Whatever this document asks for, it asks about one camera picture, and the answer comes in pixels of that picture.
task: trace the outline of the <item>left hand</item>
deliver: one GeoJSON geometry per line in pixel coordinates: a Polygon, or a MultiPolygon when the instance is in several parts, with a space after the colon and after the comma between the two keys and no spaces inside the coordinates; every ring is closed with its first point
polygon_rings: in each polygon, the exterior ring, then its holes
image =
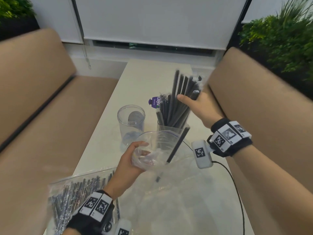
{"type": "Polygon", "coordinates": [[[135,182],[137,177],[144,172],[143,169],[131,164],[131,156],[135,148],[147,145],[144,141],[132,142],[126,152],[121,156],[119,164],[114,175],[108,184],[104,187],[104,191],[108,193],[113,200],[120,197],[135,182]]]}

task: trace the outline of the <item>purple label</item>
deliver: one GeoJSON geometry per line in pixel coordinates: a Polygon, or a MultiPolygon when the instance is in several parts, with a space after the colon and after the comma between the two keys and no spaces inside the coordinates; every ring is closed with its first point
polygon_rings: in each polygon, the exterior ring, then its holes
{"type": "Polygon", "coordinates": [[[149,100],[149,105],[153,108],[160,108],[160,101],[161,99],[159,96],[152,97],[152,99],[149,100]]]}

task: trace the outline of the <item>clear plastic cup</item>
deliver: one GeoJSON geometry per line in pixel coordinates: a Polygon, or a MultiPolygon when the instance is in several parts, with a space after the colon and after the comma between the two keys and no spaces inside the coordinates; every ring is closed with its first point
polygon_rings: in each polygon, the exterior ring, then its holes
{"type": "Polygon", "coordinates": [[[122,143],[126,146],[134,142],[144,132],[146,114],[136,105],[123,106],[117,112],[122,143]]]}

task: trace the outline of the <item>leafy plant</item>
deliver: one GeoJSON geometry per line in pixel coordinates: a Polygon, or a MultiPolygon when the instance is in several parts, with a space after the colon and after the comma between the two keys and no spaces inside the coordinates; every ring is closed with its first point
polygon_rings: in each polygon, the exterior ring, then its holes
{"type": "Polygon", "coordinates": [[[313,80],[313,1],[288,0],[276,15],[253,20],[239,33],[241,46],[256,42],[282,72],[308,69],[313,80]]]}
{"type": "Polygon", "coordinates": [[[0,18],[34,16],[30,0],[0,0],[0,18]]]}

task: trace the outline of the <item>right hand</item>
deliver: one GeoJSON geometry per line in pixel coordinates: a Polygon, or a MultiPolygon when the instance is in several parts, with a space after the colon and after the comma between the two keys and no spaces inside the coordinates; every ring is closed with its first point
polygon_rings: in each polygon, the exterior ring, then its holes
{"type": "Polygon", "coordinates": [[[202,120],[205,127],[211,128],[211,126],[223,118],[214,107],[209,95],[203,91],[200,92],[196,101],[190,99],[188,96],[179,94],[177,99],[190,107],[191,111],[202,120]]]}

